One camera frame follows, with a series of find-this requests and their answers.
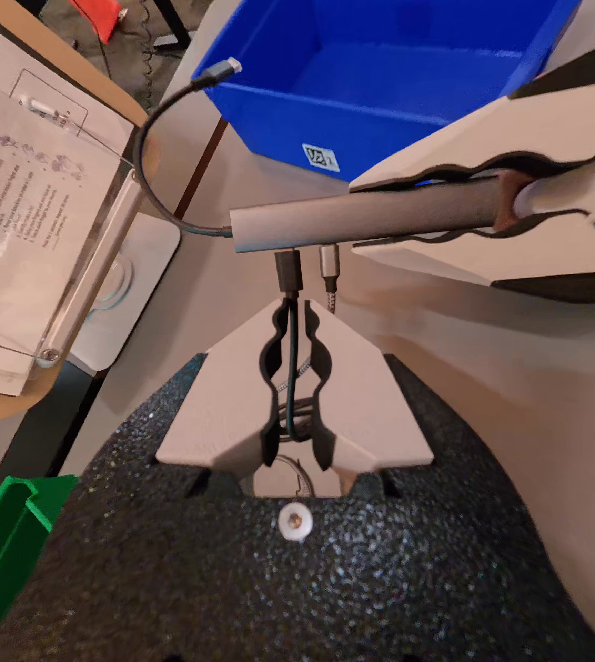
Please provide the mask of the grey USB hub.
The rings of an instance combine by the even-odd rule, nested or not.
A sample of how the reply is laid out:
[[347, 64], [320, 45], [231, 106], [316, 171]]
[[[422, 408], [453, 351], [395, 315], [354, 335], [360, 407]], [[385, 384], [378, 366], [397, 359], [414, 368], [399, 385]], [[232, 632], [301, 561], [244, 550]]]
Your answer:
[[491, 227], [500, 179], [348, 193], [230, 211], [237, 253]]

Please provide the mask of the green plastic bin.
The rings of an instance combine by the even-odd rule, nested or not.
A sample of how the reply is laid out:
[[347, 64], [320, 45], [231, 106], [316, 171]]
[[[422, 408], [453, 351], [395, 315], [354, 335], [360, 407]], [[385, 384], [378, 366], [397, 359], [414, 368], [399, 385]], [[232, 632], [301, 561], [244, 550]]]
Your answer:
[[6, 477], [0, 486], [0, 621], [36, 567], [79, 477]]

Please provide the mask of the wooden document stand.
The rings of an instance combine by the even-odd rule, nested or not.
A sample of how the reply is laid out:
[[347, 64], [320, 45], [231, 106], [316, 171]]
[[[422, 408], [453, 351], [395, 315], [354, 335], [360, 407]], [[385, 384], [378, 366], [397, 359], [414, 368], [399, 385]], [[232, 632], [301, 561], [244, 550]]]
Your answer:
[[[27, 52], [34, 62], [42, 63], [54, 71], [62, 82], [71, 83], [81, 89], [90, 98], [126, 118], [133, 126], [140, 127], [147, 119], [146, 112], [132, 96], [109, 80], [16, 1], [0, 1], [0, 33]], [[60, 358], [49, 368], [34, 369], [20, 396], [0, 395], [0, 420], [30, 409], [47, 395], [57, 380], [59, 370], [68, 358], [86, 318], [86, 312], [82, 312], [79, 325], [70, 331], [67, 347]]]

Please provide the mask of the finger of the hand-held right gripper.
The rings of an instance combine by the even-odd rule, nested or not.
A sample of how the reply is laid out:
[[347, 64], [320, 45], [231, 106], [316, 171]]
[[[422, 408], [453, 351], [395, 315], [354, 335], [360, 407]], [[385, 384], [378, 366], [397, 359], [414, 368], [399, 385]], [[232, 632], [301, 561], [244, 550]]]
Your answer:
[[501, 97], [376, 163], [353, 180], [349, 193], [498, 169], [548, 177], [594, 160], [595, 84]]
[[529, 185], [520, 211], [533, 214], [505, 234], [469, 230], [352, 252], [393, 268], [485, 287], [495, 282], [595, 273], [595, 164]]

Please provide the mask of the blue plastic bin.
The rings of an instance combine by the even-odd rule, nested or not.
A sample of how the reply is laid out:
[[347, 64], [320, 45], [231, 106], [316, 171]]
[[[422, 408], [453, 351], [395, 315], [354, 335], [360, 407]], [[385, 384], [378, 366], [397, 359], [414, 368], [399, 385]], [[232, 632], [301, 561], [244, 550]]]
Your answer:
[[253, 153], [350, 182], [536, 77], [579, 1], [242, 1], [194, 72]]

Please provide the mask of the laminated hand exercise sheet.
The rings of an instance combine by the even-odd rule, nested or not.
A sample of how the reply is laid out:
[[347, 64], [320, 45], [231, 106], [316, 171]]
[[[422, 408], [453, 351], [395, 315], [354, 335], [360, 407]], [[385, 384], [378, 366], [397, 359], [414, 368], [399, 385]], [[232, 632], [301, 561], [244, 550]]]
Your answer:
[[0, 91], [0, 370], [40, 344], [121, 164]]

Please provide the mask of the person's right hand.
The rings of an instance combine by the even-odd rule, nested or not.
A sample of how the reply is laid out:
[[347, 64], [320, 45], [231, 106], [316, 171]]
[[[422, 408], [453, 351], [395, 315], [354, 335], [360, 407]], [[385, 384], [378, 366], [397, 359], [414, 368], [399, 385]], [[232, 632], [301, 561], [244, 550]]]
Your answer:
[[518, 194], [535, 180], [535, 178], [519, 171], [505, 170], [500, 172], [497, 212], [493, 223], [494, 231], [508, 230], [519, 222], [514, 210], [515, 200]]

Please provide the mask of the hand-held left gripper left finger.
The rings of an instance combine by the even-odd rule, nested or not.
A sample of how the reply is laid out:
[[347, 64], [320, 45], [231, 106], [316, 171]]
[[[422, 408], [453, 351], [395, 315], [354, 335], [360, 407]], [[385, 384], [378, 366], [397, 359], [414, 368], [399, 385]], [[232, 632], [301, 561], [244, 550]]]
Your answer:
[[276, 300], [211, 347], [156, 452], [194, 468], [270, 467], [278, 454], [278, 393], [288, 301]]

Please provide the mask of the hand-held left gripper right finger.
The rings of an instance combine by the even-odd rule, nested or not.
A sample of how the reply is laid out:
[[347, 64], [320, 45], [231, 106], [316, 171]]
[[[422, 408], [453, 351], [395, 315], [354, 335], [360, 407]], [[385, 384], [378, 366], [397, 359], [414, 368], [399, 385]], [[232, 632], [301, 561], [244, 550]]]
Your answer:
[[425, 467], [434, 453], [385, 355], [317, 302], [304, 304], [318, 466], [349, 492], [361, 474]]

